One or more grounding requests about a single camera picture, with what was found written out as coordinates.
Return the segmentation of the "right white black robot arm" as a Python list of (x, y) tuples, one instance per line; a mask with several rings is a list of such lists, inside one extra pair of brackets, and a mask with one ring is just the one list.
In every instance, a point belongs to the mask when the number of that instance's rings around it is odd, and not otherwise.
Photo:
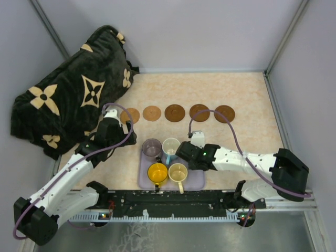
[(257, 175), (254, 180), (240, 181), (234, 195), (242, 208), (262, 198), (281, 196), (302, 202), (310, 198), (306, 192), (309, 168), (290, 150), (280, 148), (277, 153), (240, 153), (217, 144), (202, 148), (182, 142), (176, 155), (188, 163), (191, 170), (234, 171)]

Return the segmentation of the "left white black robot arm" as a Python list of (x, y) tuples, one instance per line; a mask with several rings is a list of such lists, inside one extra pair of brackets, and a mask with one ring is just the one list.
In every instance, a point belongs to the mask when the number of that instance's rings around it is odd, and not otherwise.
[(73, 194), (69, 192), (117, 148), (136, 144), (134, 120), (126, 121), (126, 126), (127, 133), (119, 117), (113, 112), (107, 113), (99, 122), (97, 131), (78, 145), (68, 163), (47, 184), (29, 198), (16, 200), (13, 228), (16, 240), (31, 239), (37, 245), (45, 245), (65, 222), (79, 212), (108, 205), (108, 189), (97, 181)]

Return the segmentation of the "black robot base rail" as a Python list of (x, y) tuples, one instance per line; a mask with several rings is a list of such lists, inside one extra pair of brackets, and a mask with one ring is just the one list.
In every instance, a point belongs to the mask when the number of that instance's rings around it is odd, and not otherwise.
[(112, 216), (142, 216), (146, 210), (150, 217), (208, 217), (226, 216), (227, 210), (248, 209), (251, 202), (234, 191), (109, 191), (104, 201), (90, 210), (112, 210)]

